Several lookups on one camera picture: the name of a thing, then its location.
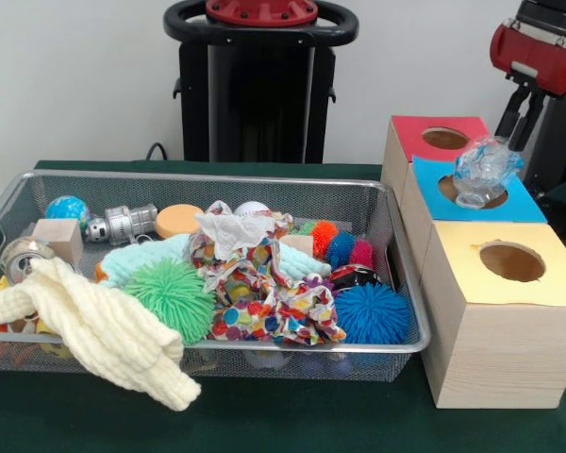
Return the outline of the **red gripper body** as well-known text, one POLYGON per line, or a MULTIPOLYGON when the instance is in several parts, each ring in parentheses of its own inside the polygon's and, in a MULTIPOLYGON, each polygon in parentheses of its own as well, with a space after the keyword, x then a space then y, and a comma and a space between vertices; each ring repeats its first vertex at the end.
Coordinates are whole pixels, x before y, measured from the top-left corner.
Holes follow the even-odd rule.
POLYGON ((551 94, 566 94, 566 37, 520 21, 505 21, 490 44, 492 65, 535 80, 551 94))

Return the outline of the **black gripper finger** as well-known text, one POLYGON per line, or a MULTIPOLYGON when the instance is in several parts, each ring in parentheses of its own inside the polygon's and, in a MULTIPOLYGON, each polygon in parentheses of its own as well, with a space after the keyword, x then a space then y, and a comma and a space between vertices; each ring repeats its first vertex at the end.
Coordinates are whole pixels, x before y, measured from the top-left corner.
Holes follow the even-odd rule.
POLYGON ((507 106, 495 129, 494 136, 499 139, 509 139, 520 119, 520 108, 527 98, 527 86, 519 85, 510 96, 507 106))
POLYGON ((514 152, 522 152, 539 120, 544 107, 545 94, 533 92, 529 97, 528 110, 515 126, 514 132, 509 140, 509 149, 514 152))

